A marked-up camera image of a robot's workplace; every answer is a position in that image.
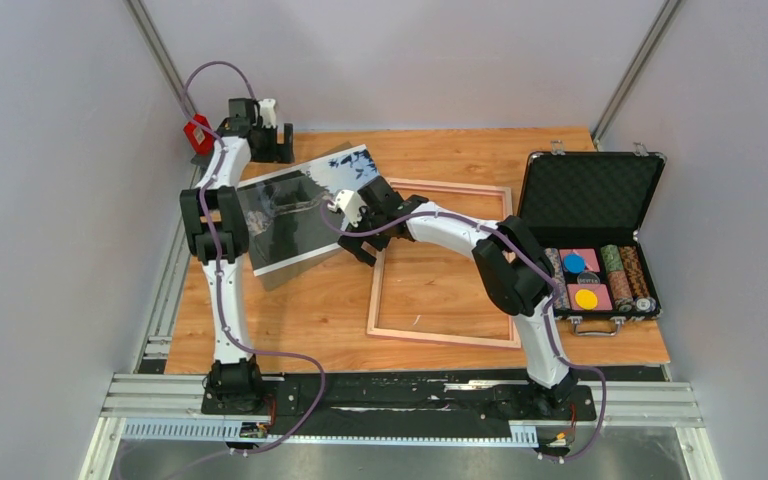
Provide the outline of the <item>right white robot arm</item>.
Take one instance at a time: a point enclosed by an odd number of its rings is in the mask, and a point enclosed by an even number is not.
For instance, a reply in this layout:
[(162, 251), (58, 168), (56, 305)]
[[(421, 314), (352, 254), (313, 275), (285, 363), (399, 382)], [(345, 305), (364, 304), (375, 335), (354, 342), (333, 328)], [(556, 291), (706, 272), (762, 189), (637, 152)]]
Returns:
[(478, 219), (423, 196), (403, 198), (382, 177), (358, 190), (338, 191), (321, 210), (343, 216), (347, 226), (339, 245), (369, 266), (376, 264), (374, 253), (393, 239), (436, 245), (471, 259), (487, 297), (511, 318), (522, 342), (533, 408), (552, 418), (569, 407), (577, 377), (558, 338), (554, 301), (559, 285), (523, 219)]

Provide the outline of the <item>wooden picture frame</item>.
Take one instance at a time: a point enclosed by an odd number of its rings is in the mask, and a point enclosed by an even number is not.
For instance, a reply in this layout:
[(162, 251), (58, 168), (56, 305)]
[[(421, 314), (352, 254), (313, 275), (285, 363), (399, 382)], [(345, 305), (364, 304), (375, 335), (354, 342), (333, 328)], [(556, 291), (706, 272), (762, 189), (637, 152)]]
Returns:
[[(502, 186), (390, 178), (403, 197), (424, 196), (477, 218), (513, 213)], [(470, 254), (428, 243), (393, 240), (377, 253), (366, 333), (371, 337), (480, 346), (522, 347), (509, 316), (486, 295)]]

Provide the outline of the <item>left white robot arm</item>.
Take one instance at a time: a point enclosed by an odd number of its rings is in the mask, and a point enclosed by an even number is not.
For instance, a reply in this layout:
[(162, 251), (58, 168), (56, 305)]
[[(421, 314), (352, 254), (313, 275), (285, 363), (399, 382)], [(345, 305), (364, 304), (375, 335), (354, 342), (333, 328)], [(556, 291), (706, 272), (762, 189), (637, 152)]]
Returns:
[(215, 343), (213, 363), (204, 381), (205, 414), (252, 414), (266, 400), (252, 345), (242, 292), (242, 263), (249, 250), (247, 217), (238, 196), (243, 170), (252, 162), (293, 162), (293, 128), (278, 138), (272, 98), (237, 98), (217, 129), (201, 116), (191, 121), (212, 152), (202, 178), (179, 195), (190, 254), (200, 263), (209, 289)]

